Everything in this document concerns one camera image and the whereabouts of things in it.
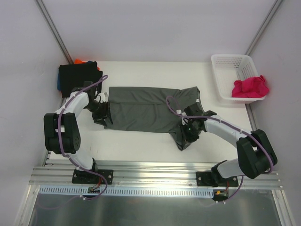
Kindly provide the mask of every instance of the cable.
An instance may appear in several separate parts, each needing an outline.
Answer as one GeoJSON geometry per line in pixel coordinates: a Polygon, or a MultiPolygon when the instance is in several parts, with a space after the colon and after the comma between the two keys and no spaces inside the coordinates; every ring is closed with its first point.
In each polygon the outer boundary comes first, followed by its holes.
{"type": "Polygon", "coordinates": [[[99,83],[103,82],[103,81],[106,80],[107,78],[108,78],[108,75],[103,76],[99,81],[93,83],[93,84],[90,85],[90,86],[87,86],[87,87],[81,89],[79,92],[77,92],[77,93],[75,94],[75,96],[70,97],[69,100],[65,103],[64,107],[62,108],[62,110],[61,110],[61,112],[60,112],[60,114],[59,114],[59,116],[58,116],[58,122],[57,122],[58,140],[59,140],[59,144],[60,144],[60,149],[61,149],[62,156],[65,157],[65,158],[68,158],[69,161],[70,161],[73,165],[75,165],[77,168],[79,168],[79,169],[81,169],[81,170],[83,170],[83,171],[85,171],[85,172],[87,172],[87,173],[96,175],[96,176],[102,178],[103,181],[105,182],[105,188],[104,188],[98,195],[96,195],[96,196],[94,196],[94,197],[92,197],[92,198],[87,198],[87,197],[85,197],[84,200],[85,200],[85,199],[87,199],[87,200],[96,199],[98,196],[102,195],[102,194],[105,192],[105,190],[107,189],[107,187],[108,187],[108,182],[107,182],[106,178],[105,178],[103,175],[101,175],[101,174],[99,174],[99,173],[96,173],[96,172],[92,172],[92,171],[90,171],[89,169],[85,169],[85,168],[79,166],[79,165],[78,165],[78,164],[77,164],[77,163],[76,163],[76,162],[75,162],[68,154],[65,153],[64,148],[63,148],[63,139],[62,139],[62,132],[61,132],[62,115],[63,115],[65,109],[68,107],[68,105],[69,105],[69,104],[70,104],[70,103],[71,103],[71,102],[72,102],[72,101],[73,101],[80,93],[82,93],[82,92],[84,92],[84,91],[90,89],[90,88],[93,87],[93,86],[97,86],[99,83]]]}
{"type": "Polygon", "coordinates": [[[170,99],[170,98],[172,98],[172,99],[177,103],[177,100],[176,100],[174,97],[168,96],[168,97],[166,97],[166,104],[167,104],[167,107],[169,108],[169,110],[170,110],[173,114],[175,114],[175,115],[177,115],[177,116],[179,116],[179,117],[181,117],[181,118],[187,118],[187,119],[211,119],[211,120],[214,120],[214,121],[218,121],[218,122],[220,122],[220,123],[223,123],[223,124],[229,126],[230,128],[232,128],[232,129],[234,129],[234,130],[236,130],[236,131],[238,131],[238,132],[241,132],[241,133],[245,134],[246,136],[250,137],[250,138],[257,144],[257,146],[263,151],[263,153],[265,154],[265,156],[268,158],[269,165],[270,165],[270,169],[269,169],[269,171],[266,172],[266,173],[271,173],[271,172],[274,170],[273,161],[272,161],[271,157],[269,156],[268,152],[267,152],[267,151],[265,150],[265,148],[258,142],[258,140],[256,140],[251,134],[249,134],[249,133],[247,133],[247,132],[241,130],[240,128],[237,128],[236,126],[231,125],[230,123],[228,123],[228,122],[226,122],[226,121],[224,121],[224,120],[220,120],[220,119],[217,119],[217,118],[214,118],[214,117],[203,116],[203,115],[201,115],[201,116],[186,116],[186,115],[178,114],[177,112],[175,112],[175,111],[171,108],[171,106],[170,106],[170,104],[169,104],[169,102],[168,102],[168,99],[170,99]]]}

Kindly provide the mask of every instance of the black cloth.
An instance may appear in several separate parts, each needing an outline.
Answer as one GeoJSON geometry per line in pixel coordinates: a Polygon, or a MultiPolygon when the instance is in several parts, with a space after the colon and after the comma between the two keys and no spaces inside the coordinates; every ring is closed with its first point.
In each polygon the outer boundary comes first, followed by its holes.
{"type": "MultiPolygon", "coordinates": [[[[97,69],[97,62],[61,65],[59,67],[59,80],[63,97],[70,97],[75,87],[83,87],[85,81],[97,82],[103,76],[103,72],[97,69]]],[[[102,82],[97,86],[101,92],[102,82]]]]}

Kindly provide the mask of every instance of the metal grate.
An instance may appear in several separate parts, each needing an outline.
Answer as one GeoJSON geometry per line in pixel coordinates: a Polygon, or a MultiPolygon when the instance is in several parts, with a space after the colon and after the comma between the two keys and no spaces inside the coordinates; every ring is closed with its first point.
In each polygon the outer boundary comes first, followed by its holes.
{"type": "MultiPolygon", "coordinates": [[[[88,193],[88,188],[89,187],[87,186],[41,186],[39,193],[40,194],[95,195],[95,194],[88,193]]],[[[213,189],[108,187],[103,195],[212,198],[213,189]]]]}

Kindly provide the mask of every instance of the orange cloth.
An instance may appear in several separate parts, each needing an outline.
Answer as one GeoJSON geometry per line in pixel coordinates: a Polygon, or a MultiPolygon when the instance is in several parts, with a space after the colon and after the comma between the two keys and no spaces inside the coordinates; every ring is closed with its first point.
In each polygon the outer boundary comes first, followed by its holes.
{"type": "Polygon", "coordinates": [[[81,61],[81,60],[79,60],[79,59],[76,59],[76,60],[74,61],[74,64],[75,64],[75,65],[78,65],[78,64],[84,64],[84,63],[86,63],[86,62],[85,62],[85,61],[81,61]]]}

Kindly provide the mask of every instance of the gray wall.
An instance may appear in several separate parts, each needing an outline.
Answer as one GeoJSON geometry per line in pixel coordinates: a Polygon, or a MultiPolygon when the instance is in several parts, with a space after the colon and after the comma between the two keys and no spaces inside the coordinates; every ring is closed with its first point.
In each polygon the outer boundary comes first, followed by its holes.
{"type": "Polygon", "coordinates": [[[274,0],[44,0],[74,58],[209,62],[243,54],[274,0]]]}
{"type": "Polygon", "coordinates": [[[301,1],[287,0],[252,54],[270,93],[252,104],[269,135],[297,225],[301,225],[301,1]]]}
{"type": "Polygon", "coordinates": [[[60,102],[66,61],[34,0],[0,7],[0,225],[14,224],[33,166],[45,154],[43,116],[60,102]]]}

